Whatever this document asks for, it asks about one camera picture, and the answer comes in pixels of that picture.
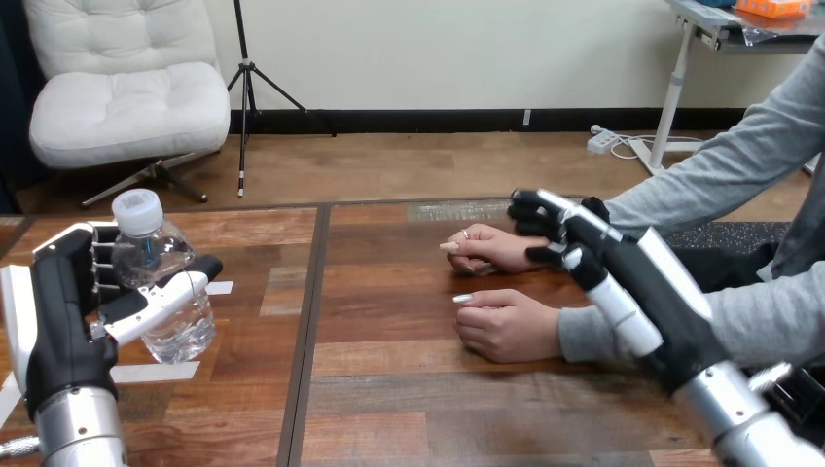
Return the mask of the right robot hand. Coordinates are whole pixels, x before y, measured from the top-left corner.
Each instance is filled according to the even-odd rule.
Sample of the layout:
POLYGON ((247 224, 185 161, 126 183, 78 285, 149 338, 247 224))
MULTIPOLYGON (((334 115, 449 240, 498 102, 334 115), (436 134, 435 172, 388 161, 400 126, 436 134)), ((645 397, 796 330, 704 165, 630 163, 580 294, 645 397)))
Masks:
POLYGON ((712 329, 709 302, 654 229, 621 233, 600 200, 574 202, 543 189, 514 190, 508 214, 518 233, 550 241, 528 257, 563 267, 666 393, 731 359, 712 329))

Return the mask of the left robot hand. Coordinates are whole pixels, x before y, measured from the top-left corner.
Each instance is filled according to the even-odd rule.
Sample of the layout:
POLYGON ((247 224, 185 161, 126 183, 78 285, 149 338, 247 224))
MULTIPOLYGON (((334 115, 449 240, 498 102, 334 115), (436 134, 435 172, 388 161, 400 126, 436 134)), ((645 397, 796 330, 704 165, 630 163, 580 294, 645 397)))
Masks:
POLYGON ((1 309, 19 391, 33 418, 73 387, 117 392, 110 374, 120 347, 159 328, 223 270, 202 255, 149 288, 118 285, 114 221, 76 223, 32 252, 29 266, 1 269, 1 309))

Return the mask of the person's hand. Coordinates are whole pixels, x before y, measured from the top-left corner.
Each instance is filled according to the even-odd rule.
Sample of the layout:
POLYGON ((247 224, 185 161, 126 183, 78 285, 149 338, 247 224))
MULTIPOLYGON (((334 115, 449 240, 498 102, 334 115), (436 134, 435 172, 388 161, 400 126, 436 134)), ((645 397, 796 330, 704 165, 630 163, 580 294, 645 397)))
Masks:
POLYGON ((474 224, 452 235, 439 249, 458 272, 482 276, 536 269, 538 265, 527 258, 526 250, 549 244, 541 236, 519 236, 486 224, 474 224))
POLYGON ((513 289, 462 294, 452 301, 459 306, 454 324, 458 338, 487 360, 515 364, 562 355, 556 308, 513 289))

